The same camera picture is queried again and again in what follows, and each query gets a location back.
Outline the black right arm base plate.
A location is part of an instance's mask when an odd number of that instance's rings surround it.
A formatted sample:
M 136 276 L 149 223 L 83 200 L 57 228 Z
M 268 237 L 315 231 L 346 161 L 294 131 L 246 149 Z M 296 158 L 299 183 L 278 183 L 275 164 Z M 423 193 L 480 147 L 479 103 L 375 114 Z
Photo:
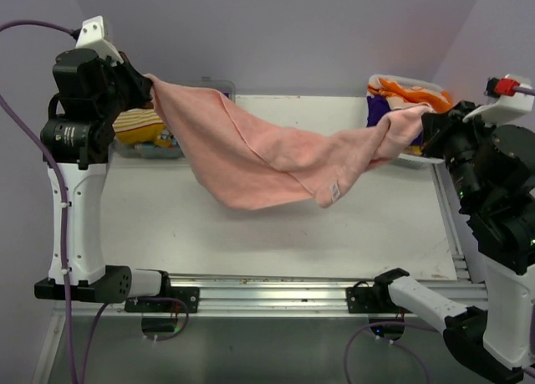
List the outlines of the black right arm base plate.
M 358 281 L 345 289 L 347 310 L 350 314 L 397 314 L 409 310 L 394 305 L 382 289 L 366 281 Z

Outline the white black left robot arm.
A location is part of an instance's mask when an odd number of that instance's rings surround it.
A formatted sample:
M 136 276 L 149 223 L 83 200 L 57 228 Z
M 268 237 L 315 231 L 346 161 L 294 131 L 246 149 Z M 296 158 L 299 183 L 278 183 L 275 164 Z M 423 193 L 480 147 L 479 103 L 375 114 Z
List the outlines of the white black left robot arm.
M 124 111 L 150 100 L 152 83 L 124 53 L 117 59 L 92 49 L 72 49 L 53 66 L 57 93 L 40 132 L 53 194 L 53 256 L 48 276 L 34 285 L 41 300 L 118 304 L 144 298 L 154 310 L 174 299 L 168 274 L 108 265 L 101 246 L 101 197 Z

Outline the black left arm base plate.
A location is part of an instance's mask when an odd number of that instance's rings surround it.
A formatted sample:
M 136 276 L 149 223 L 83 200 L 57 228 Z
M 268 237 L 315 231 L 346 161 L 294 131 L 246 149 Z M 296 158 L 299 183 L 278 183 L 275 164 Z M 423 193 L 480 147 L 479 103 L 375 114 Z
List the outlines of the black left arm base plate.
M 200 300 L 198 287 L 171 287 L 156 297 L 128 299 L 124 310 L 129 313 L 196 313 Z

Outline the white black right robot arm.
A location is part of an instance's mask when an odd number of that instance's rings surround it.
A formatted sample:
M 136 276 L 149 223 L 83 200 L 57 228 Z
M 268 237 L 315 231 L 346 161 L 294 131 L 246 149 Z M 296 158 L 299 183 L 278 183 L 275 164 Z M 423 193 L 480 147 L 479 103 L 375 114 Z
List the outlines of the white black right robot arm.
M 372 300 L 380 310 L 419 316 L 477 375 L 518 383 L 534 364 L 534 134 L 465 101 L 422 122 L 422 151 L 445 162 L 477 241 L 487 307 L 449 300 L 403 269 L 376 277 Z

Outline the pink terry towel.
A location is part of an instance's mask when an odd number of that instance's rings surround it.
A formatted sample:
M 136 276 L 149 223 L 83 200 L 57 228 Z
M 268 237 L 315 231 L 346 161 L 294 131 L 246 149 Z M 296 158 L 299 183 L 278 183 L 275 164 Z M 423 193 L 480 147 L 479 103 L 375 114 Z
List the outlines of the pink terry towel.
M 330 207 L 361 175 L 400 154 L 387 137 L 391 122 L 325 136 L 271 124 L 213 89 L 149 78 L 154 109 L 178 140 L 196 180 L 233 209 L 307 199 Z

